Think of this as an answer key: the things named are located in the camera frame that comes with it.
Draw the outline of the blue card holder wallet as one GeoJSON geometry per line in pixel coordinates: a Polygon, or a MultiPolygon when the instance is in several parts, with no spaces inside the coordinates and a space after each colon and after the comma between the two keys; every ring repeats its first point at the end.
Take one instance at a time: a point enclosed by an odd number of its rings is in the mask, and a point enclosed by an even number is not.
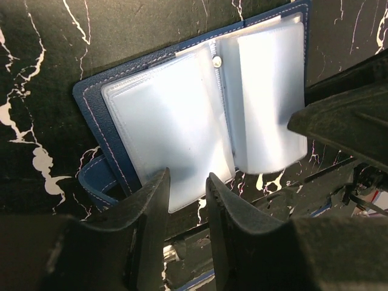
{"type": "Polygon", "coordinates": [[[98,209],[170,170],[169,212],[214,173],[274,173],[303,159],[287,128],[305,106],[310,1],[293,1],[78,82],[73,97],[102,155],[78,179],[98,209]]]}

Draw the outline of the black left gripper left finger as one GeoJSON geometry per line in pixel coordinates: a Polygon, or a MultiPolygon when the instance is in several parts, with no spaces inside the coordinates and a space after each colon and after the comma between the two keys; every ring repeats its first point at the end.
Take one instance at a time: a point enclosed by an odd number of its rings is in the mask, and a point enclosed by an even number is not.
{"type": "Polygon", "coordinates": [[[86,221],[1,216],[2,290],[159,290],[170,172],[86,221]]]}

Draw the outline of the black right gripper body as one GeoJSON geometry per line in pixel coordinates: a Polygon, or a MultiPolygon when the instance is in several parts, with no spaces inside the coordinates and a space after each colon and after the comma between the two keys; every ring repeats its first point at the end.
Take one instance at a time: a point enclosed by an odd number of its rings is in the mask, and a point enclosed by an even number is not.
{"type": "MultiPolygon", "coordinates": [[[[233,193],[270,216],[287,220],[298,216],[352,216],[353,201],[344,203],[345,186],[355,196],[387,209],[387,174],[353,158],[336,163],[295,182],[283,183],[284,172],[265,180],[238,173],[228,185],[233,193]]],[[[200,198],[170,215],[164,248],[164,290],[214,290],[207,203],[200,198]]]]}

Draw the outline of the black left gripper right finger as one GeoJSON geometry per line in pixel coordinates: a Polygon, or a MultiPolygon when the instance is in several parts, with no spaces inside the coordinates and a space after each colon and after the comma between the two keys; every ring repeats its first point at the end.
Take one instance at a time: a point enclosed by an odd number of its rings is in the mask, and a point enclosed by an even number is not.
{"type": "Polygon", "coordinates": [[[280,221],[206,181],[218,290],[386,290],[386,218],[280,221]]]}

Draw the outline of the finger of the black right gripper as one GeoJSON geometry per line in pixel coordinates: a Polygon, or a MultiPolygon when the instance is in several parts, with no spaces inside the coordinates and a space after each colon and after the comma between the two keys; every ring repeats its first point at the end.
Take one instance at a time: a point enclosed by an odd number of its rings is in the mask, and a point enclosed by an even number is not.
{"type": "Polygon", "coordinates": [[[387,50],[305,89],[305,103],[387,80],[387,50]]]}
{"type": "Polygon", "coordinates": [[[287,128],[387,172],[387,82],[378,82],[308,105],[287,128]]]}

